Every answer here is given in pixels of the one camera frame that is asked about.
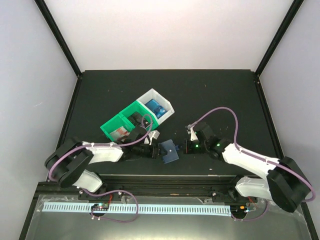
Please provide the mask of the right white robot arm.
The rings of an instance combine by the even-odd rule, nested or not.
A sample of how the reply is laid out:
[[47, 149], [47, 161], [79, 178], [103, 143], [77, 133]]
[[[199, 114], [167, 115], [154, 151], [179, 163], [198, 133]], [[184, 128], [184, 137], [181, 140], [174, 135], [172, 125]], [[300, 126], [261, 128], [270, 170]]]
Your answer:
[[311, 192], [309, 181], [290, 157], [281, 159], [258, 154], [226, 138], [219, 138], [205, 122], [186, 127], [189, 138], [182, 144], [184, 154], [207, 154], [214, 160], [238, 166], [256, 175], [240, 177], [228, 187], [234, 202], [243, 197], [273, 201], [282, 210], [293, 213]]

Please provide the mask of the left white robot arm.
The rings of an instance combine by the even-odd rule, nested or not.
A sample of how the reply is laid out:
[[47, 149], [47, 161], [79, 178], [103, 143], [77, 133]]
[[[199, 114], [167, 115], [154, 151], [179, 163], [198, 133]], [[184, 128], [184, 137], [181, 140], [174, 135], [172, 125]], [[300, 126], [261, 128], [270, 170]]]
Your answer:
[[51, 154], [44, 166], [50, 180], [62, 188], [77, 187], [89, 191], [97, 200], [103, 199], [108, 192], [97, 172], [87, 167], [97, 163], [117, 163], [134, 157], [156, 159], [168, 151], [157, 143], [157, 130], [148, 132], [137, 126], [119, 140], [108, 143], [90, 143], [73, 137]]

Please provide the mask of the blue card holder wallet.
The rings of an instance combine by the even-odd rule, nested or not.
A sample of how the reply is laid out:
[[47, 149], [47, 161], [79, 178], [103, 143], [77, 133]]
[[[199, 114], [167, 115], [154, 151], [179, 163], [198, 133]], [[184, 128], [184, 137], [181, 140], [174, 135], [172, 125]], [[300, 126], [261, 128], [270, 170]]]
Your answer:
[[175, 148], [176, 145], [172, 139], [163, 141], [159, 145], [162, 145], [167, 150], [167, 156], [162, 158], [164, 164], [169, 164], [179, 159], [178, 151]]

